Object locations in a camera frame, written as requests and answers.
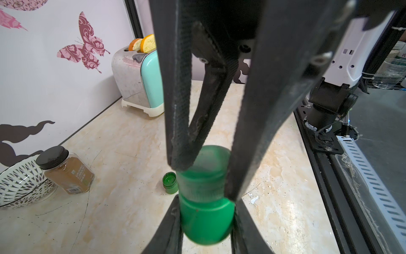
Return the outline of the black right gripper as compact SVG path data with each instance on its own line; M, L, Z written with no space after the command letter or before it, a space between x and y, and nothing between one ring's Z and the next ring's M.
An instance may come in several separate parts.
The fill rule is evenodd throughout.
M224 191L226 198L238 201L282 123L331 63L356 5L356 1L151 1L169 166L184 171L193 165L239 60L254 51ZM193 57L205 61L205 76L190 116Z

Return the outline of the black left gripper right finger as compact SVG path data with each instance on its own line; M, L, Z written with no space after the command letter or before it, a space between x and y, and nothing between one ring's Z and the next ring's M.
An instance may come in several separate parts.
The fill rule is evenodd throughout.
M235 204L231 231L232 254L274 254L262 238L243 200Z

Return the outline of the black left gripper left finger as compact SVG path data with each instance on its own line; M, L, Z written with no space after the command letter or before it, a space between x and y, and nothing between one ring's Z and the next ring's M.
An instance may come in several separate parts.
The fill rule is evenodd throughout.
M176 195L142 254L181 254L183 237L180 200Z

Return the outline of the green paint jar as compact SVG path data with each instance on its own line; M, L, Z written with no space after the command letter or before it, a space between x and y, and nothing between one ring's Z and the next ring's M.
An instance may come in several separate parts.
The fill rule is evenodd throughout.
M235 203L224 197L230 150L203 146L193 165L177 174L181 228L194 243L210 246L232 230Z

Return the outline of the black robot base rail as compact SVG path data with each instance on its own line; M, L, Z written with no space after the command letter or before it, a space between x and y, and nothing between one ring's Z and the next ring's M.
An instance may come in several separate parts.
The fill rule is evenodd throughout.
M363 214L335 155L314 148L314 136L303 123L311 106L301 102L294 116L341 254L382 254L376 236Z

